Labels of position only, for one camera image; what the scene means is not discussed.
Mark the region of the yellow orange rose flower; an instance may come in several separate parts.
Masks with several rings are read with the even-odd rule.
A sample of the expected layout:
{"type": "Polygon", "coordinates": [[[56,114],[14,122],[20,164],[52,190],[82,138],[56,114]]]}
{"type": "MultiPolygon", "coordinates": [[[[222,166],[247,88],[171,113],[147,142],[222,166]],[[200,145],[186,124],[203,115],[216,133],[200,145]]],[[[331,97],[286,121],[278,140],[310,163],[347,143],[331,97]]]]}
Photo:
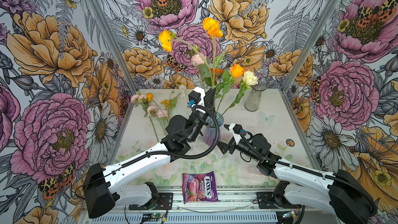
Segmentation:
{"type": "MultiPolygon", "coordinates": [[[[222,82],[216,85],[216,94],[217,98],[220,98],[220,102],[217,108],[217,112],[219,112],[219,108],[227,96],[227,94],[231,91],[233,86],[235,85],[235,81],[242,77],[245,70],[238,64],[235,64],[230,68],[229,71],[225,71],[222,76],[222,82]]],[[[222,116],[231,108],[233,108],[236,104],[238,104],[243,96],[245,95],[245,91],[247,90],[247,86],[243,84],[239,87],[239,92],[236,95],[234,101],[225,109],[225,111],[221,114],[222,116]]]]}

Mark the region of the pink carnation flower stem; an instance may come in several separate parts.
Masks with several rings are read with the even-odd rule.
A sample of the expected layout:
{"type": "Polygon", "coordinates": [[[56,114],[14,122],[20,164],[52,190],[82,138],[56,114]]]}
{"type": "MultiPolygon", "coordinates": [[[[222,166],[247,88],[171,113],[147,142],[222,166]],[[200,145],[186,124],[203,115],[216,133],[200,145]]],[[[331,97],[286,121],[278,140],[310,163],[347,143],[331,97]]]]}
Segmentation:
{"type": "Polygon", "coordinates": [[[205,55],[195,54],[191,58],[191,63],[198,69],[200,84],[203,88],[212,87],[212,79],[210,74],[210,65],[206,61],[205,55]]]}

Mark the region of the orange gerbera flower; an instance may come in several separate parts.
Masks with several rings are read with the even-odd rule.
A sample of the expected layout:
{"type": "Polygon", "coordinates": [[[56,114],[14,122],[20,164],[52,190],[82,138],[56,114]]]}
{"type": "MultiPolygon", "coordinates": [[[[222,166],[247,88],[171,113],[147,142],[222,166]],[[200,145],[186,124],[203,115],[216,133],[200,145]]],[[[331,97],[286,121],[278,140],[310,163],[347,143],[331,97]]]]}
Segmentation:
{"type": "Polygon", "coordinates": [[[223,74],[224,74],[224,70],[222,70],[222,69],[219,69],[219,68],[217,68],[217,69],[211,69],[211,74],[212,75],[214,75],[215,77],[222,77],[223,76],[223,74]]]}

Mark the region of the yellow orange poppy stem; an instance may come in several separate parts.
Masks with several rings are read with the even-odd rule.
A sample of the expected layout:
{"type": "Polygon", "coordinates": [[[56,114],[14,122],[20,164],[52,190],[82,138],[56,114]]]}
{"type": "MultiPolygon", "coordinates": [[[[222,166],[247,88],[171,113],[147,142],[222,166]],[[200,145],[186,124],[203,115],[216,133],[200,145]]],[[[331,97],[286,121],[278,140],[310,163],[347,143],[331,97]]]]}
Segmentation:
{"type": "MultiPolygon", "coordinates": [[[[212,67],[210,66],[210,74],[211,74],[211,69],[217,69],[219,68],[219,65],[221,61],[223,60],[226,52],[222,51],[220,49],[220,52],[217,53],[217,38],[223,37],[223,33],[220,29],[219,22],[214,20],[213,18],[205,18],[202,22],[203,29],[206,31],[207,35],[212,41],[212,67]]],[[[172,52],[172,45],[173,43],[184,43],[186,46],[191,48],[191,50],[195,54],[199,55],[204,55],[202,52],[200,52],[199,47],[197,45],[191,45],[188,41],[183,40],[179,38],[175,33],[165,30],[159,34],[158,37],[159,42],[161,43],[162,48],[167,51],[167,52],[172,52]]],[[[212,79],[212,88],[216,87],[216,79],[215,76],[211,74],[211,79],[212,79]]]]}

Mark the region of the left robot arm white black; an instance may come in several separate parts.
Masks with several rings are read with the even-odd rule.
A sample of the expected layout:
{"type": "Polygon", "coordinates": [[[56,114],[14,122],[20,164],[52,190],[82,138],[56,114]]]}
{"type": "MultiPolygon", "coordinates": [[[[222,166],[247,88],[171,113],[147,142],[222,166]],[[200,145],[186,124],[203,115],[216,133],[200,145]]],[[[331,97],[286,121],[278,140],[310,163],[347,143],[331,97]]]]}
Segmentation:
{"type": "Polygon", "coordinates": [[[190,143],[195,142],[207,118],[217,120],[215,112],[216,89],[205,91],[196,87],[188,95],[189,118],[173,116],[165,128],[166,136],[150,149],[122,162],[102,167],[95,164],[89,167],[82,186],[88,216],[95,219],[107,214],[116,206],[137,205],[150,208],[159,199],[153,183],[138,186],[129,183],[157,167],[170,164],[177,159],[197,160],[211,153],[220,136],[216,128],[213,143],[203,152],[190,155],[190,143]]]}

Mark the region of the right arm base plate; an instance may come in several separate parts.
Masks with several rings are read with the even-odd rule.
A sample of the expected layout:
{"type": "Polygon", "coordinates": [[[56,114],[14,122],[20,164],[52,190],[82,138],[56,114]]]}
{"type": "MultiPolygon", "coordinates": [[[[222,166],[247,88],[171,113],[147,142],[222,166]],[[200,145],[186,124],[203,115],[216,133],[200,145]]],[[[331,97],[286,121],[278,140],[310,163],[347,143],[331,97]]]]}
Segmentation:
{"type": "Polygon", "coordinates": [[[271,191],[256,192],[253,201],[259,209],[301,209],[301,205],[291,204],[283,197],[275,197],[271,191]]]}

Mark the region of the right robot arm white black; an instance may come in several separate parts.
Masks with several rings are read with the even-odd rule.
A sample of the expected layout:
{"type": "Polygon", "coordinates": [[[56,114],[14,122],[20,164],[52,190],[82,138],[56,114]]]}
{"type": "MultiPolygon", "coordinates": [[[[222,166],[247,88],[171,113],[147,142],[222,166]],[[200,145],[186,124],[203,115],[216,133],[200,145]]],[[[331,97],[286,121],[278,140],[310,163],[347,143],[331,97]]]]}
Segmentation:
{"type": "Polygon", "coordinates": [[[323,172],[302,167],[271,152],[262,134],[251,138],[235,135],[229,143],[218,142],[223,154],[238,151],[257,161],[257,169],[279,182],[271,195],[258,202],[279,208],[308,206],[334,214],[345,224],[366,224],[377,214],[372,196],[346,171],[323,172]]]}

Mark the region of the white rose flower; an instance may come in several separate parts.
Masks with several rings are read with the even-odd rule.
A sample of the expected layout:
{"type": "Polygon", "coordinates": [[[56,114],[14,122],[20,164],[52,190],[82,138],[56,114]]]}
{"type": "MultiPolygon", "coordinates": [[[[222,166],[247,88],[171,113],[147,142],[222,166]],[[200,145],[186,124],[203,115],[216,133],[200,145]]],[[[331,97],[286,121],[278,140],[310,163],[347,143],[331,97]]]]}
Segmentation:
{"type": "Polygon", "coordinates": [[[233,108],[236,104],[238,104],[245,92],[249,90],[252,86],[258,84],[258,77],[251,71],[245,71],[243,74],[243,79],[240,83],[240,88],[235,100],[229,105],[229,107],[221,114],[222,116],[231,108],[233,108]]]}

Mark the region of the blue purple glass vase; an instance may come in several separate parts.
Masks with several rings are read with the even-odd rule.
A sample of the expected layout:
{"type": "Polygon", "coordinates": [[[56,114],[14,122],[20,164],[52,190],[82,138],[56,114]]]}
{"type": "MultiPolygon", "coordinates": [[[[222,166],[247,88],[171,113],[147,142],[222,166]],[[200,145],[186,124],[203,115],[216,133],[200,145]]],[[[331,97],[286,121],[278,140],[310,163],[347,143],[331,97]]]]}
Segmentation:
{"type": "Polygon", "coordinates": [[[224,118],[220,113],[216,113],[217,121],[214,122],[211,117],[208,117],[206,119],[207,127],[205,128],[205,133],[204,133],[204,142],[206,145],[211,146],[215,135],[216,135],[216,126],[222,128],[222,125],[224,123],[224,118]]]}

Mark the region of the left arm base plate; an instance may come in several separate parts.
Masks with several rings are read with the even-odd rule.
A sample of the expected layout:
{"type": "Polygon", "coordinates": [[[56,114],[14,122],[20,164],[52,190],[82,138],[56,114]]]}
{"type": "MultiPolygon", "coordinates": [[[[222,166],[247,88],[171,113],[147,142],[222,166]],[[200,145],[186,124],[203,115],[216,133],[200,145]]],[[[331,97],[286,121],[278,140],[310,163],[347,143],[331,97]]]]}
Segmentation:
{"type": "Polygon", "coordinates": [[[143,206],[129,205],[128,209],[131,211],[138,210],[171,210],[173,206],[174,194],[170,192],[158,193],[157,198],[152,198],[148,203],[143,206]]]}

